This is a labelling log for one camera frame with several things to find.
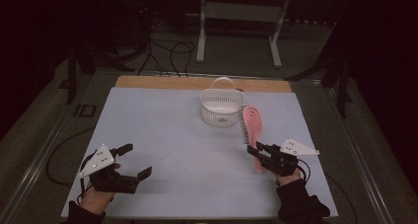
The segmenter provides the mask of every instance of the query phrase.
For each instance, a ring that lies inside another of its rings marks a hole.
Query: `white table surface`
[[[124,176],[153,167],[135,194],[118,193],[108,217],[130,219],[258,219],[277,217],[280,199],[274,177],[254,171],[240,124],[217,128],[200,115],[200,90],[112,88],[86,151],[133,144],[116,157]],[[299,102],[292,93],[244,93],[245,104],[259,109],[263,131],[258,141],[281,145],[293,138],[314,147]],[[312,170],[309,194],[337,216],[317,156],[300,156]],[[80,194],[75,181],[68,201]]]

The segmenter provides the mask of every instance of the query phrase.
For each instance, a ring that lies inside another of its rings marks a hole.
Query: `metal frame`
[[[270,45],[271,56],[273,59],[273,66],[275,68],[281,68],[282,62],[280,60],[279,50],[277,48],[277,38],[279,37],[280,30],[282,29],[289,2],[290,0],[284,0],[281,7],[271,7],[271,6],[214,3],[214,2],[206,2],[206,0],[201,0],[200,34],[199,34],[199,42],[197,45],[196,61],[198,63],[201,63],[204,61],[204,58],[205,58],[205,44],[206,44],[205,20],[206,18],[262,21],[262,22],[276,23],[277,25],[276,30],[273,33],[273,35],[268,38],[268,43]]]

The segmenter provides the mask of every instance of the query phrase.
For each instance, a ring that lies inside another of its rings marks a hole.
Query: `metal stand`
[[[93,62],[92,56],[101,59],[114,68],[120,71],[132,72],[134,69],[128,68],[119,63],[116,59],[113,59],[106,54],[96,50],[86,42],[74,40],[69,42],[68,46],[68,98],[67,105],[73,102],[73,99],[77,95],[77,62],[80,68],[85,74],[94,74],[96,66]]]
[[[320,80],[320,84],[324,88],[332,88],[339,78],[337,108],[341,113],[341,116],[346,118],[347,115],[345,113],[345,102],[347,99],[348,70],[350,67],[349,61],[349,58],[330,57],[324,62],[316,63],[314,67],[309,68],[292,77],[284,78],[284,80],[299,81],[315,73],[316,71],[326,68],[326,73]]]
[[[273,6],[255,6],[241,4],[226,4],[206,2],[201,0],[200,5],[200,35],[197,45],[196,61],[201,63],[205,57],[206,18],[229,19],[229,20],[247,20],[276,23],[277,28],[272,36],[268,38],[270,44],[271,56],[275,68],[282,67],[279,51],[277,49],[277,38],[286,16],[286,10],[290,0],[284,0],[281,7]]]

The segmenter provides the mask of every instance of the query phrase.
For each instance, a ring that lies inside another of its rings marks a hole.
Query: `human hand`
[[[274,177],[276,177],[277,181],[280,184],[280,187],[287,185],[288,183],[295,182],[301,178],[301,171],[296,169],[295,172],[287,177],[281,177],[275,173],[273,173]]]
[[[116,169],[120,168],[120,164],[115,163]],[[92,184],[89,183],[86,188],[86,192],[83,194],[83,199],[80,206],[92,213],[101,215],[105,212],[108,204],[111,202],[115,195],[115,192],[102,192],[97,191]]]

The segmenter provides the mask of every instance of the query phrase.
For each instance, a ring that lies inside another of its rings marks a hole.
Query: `brush bristles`
[[[244,115],[243,115],[244,109],[245,109],[245,106],[242,106],[240,108],[239,115],[240,115],[241,129],[243,130],[243,135],[244,135],[244,144],[248,146],[250,144],[249,144],[248,131],[246,130],[245,121],[244,121]]]

